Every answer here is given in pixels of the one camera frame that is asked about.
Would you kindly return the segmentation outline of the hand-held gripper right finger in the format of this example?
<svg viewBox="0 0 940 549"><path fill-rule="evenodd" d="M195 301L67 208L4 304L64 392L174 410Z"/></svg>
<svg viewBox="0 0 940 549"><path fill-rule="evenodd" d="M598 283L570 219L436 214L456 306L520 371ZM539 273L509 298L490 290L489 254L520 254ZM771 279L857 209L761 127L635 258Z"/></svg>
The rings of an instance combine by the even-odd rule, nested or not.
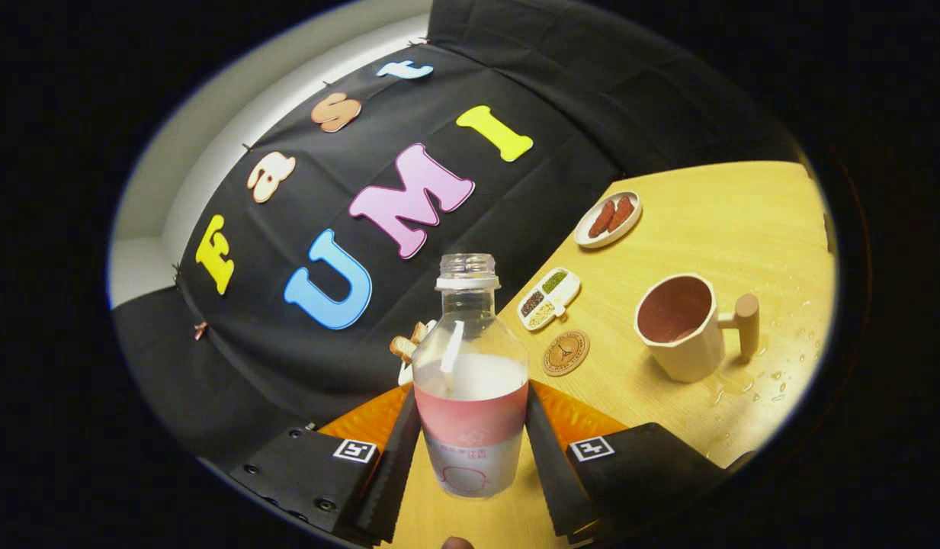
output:
<svg viewBox="0 0 940 549"><path fill-rule="evenodd" d="M656 422L627 427L535 380L525 424L554 532L571 543L644 531L733 472Z"/></svg>

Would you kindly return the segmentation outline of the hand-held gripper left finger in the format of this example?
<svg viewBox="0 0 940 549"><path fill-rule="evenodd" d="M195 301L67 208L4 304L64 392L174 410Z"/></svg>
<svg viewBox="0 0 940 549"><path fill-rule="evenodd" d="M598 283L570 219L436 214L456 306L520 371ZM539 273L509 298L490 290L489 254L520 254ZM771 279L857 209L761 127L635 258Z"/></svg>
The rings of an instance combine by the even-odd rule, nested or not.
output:
<svg viewBox="0 0 940 549"><path fill-rule="evenodd" d="M393 540L420 428L402 385L319 430L288 428L228 475L310 527L374 547Z"/></svg>

